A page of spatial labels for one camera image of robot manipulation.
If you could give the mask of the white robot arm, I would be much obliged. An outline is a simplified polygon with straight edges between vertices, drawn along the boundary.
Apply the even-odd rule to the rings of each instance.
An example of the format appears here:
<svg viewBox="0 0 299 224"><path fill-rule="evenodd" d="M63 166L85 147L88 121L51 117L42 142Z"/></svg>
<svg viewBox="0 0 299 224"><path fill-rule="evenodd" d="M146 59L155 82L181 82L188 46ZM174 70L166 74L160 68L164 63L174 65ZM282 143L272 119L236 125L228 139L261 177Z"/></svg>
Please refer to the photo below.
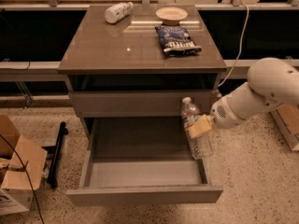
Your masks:
<svg viewBox="0 0 299 224"><path fill-rule="evenodd" d="M188 132L197 138L215 128L230 129L284 104L299 106L299 71L283 60L263 58L249 68L245 83L214 103Z"/></svg>

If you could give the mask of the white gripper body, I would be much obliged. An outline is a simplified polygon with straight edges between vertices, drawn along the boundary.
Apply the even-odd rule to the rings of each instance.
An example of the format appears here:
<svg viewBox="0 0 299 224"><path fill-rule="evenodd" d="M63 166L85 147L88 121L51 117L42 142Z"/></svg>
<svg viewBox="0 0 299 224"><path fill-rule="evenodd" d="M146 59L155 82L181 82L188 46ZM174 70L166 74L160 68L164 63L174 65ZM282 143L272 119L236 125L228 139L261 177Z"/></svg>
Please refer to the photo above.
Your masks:
<svg viewBox="0 0 299 224"><path fill-rule="evenodd" d="M210 109L210 115L217 127L230 129L242 124L245 120L240 117L242 102L233 95L225 95L214 103Z"/></svg>

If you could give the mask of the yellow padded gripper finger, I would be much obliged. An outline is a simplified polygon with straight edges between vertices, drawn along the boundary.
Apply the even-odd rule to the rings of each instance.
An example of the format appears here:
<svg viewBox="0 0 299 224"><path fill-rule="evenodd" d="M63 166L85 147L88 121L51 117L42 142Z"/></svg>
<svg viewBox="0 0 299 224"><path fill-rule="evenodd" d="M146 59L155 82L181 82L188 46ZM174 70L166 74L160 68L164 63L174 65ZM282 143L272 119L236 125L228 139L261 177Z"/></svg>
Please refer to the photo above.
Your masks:
<svg viewBox="0 0 299 224"><path fill-rule="evenodd" d="M196 138L213 129L214 119L210 115L202 115L190 128L189 135Z"/></svg>

